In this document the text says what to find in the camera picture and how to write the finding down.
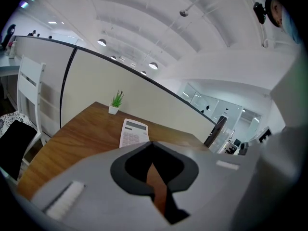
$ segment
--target potted plant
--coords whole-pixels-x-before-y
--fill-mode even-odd
[[[117,91],[116,96],[113,97],[110,105],[109,105],[109,111],[108,113],[115,115],[117,113],[117,111],[119,110],[119,106],[122,103],[122,98],[123,98],[124,94],[123,91]]]

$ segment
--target black cushion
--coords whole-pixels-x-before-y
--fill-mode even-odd
[[[20,121],[14,121],[0,138],[0,167],[17,180],[24,153],[36,130]]]

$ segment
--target patterned fabric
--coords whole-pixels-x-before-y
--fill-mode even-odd
[[[15,120],[33,127],[32,122],[26,115],[15,111],[14,113],[9,113],[0,117],[0,138]]]

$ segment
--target green plant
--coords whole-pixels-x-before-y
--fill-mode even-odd
[[[114,96],[112,99],[111,106],[118,108],[122,103],[123,96],[123,91],[120,92],[118,90],[116,96]]]

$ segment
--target white partition panel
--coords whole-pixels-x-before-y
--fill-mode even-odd
[[[124,91],[120,111],[185,131],[205,142],[214,124],[190,106],[140,76],[96,55],[77,50],[65,83],[62,126],[98,101],[109,105]]]
[[[41,124],[43,132],[53,136],[60,129],[60,94],[72,47],[38,38],[16,37],[18,56],[25,55],[34,62],[46,63],[41,89]],[[17,76],[8,78],[8,92],[16,102]],[[30,119],[34,120],[34,108],[29,104]]]

